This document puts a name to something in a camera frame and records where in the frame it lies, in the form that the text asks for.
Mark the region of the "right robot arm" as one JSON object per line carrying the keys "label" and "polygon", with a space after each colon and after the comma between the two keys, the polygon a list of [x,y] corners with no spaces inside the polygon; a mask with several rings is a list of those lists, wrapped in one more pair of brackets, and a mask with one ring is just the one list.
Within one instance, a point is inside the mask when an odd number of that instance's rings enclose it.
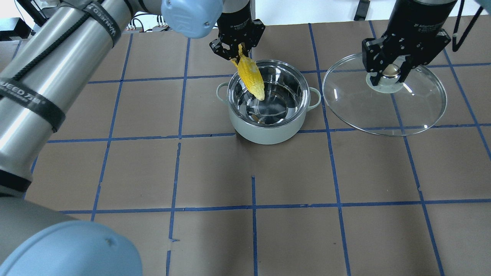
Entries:
{"label": "right robot arm", "polygon": [[383,35],[361,43],[370,84],[377,86],[400,56],[405,58],[399,67],[400,83],[414,68],[432,62],[451,41],[443,25],[455,5],[455,0],[397,0]]}

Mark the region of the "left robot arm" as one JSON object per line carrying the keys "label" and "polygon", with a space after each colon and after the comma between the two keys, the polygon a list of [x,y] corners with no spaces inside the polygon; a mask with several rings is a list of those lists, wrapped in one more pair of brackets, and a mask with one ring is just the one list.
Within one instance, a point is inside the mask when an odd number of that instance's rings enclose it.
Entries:
{"label": "left robot arm", "polygon": [[62,0],[1,73],[1,275],[141,276],[134,244],[102,224],[76,220],[22,197],[31,166],[123,28],[138,11],[162,15],[189,38],[242,60],[265,26],[249,0]]}

